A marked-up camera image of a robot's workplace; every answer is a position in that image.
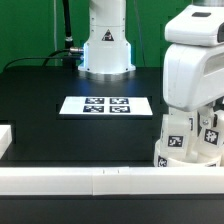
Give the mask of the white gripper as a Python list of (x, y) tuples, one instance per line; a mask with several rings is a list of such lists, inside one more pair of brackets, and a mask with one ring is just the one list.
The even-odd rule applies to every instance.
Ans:
[(224, 3), (190, 4), (167, 23), (165, 39), (165, 102), (182, 111), (201, 107), (200, 126), (211, 129), (214, 110), (202, 106), (224, 96)]

